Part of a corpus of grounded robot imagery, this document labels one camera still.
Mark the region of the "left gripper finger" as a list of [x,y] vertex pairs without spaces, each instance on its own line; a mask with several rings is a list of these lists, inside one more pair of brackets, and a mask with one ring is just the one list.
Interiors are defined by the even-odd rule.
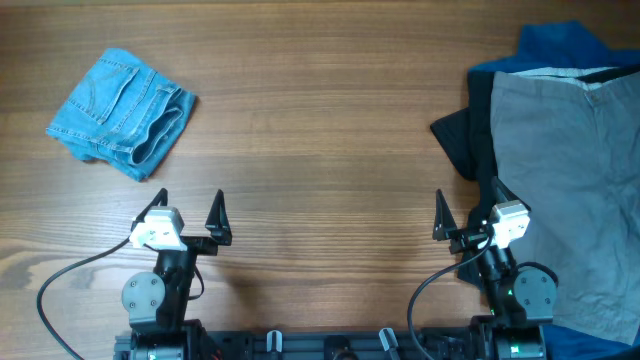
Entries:
[[151,202],[132,220],[132,225],[137,226],[144,221],[145,216],[152,207],[166,206],[168,203],[168,190],[161,188]]
[[221,189],[216,192],[205,222],[205,228],[209,231],[210,237],[218,245],[231,245],[233,235],[226,212],[224,192]]

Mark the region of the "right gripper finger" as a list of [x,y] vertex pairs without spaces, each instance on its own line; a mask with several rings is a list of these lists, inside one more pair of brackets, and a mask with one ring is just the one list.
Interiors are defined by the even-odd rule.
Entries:
[[458,230],[456,222],[441,189],[436,191],[436,207],[433,226],[433,239],[444,241],[451,238]]
[[529,205],[515,195],[497,176],[492,178],[491,184],[496,204],[518,201],[526,209],[529,209]]

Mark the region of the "grey shorts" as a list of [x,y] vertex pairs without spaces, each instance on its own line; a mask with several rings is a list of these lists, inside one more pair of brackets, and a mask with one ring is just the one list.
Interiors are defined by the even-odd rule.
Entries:
[[497,73],[499,179],[530,206],[513,252],[559,278],[554,321],[630,344],[639,329],[639,77],[597,85]]

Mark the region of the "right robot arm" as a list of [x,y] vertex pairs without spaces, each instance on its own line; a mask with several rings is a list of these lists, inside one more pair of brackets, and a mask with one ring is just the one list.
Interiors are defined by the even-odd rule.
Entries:
[[441,191],[436,192],[433,238],[447,240],[476,268],[490,313],[461,328],[421,330],[424,348],[436,359],[546,359],[542,326],[553,320],[558,276],[537,262],[518,263],[512,242],[530,223],[529,207],[498,178],[496,204],[481,224],[456,225]]

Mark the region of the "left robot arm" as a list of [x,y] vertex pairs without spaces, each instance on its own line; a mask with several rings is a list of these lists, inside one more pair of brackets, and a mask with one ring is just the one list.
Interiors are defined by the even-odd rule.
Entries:
[[201,276],[197,258],[215,256],[232,243],[224,192],[216,192],[205,221],[207,236],[184,235],[179,210],[161,189],[133,220],[129,241],[156,252],[154,268],[127,280],[121,294],[131,337],[114,348],[116,359],[222,359],[221,348],[199,320],[185,318],[194,278]]

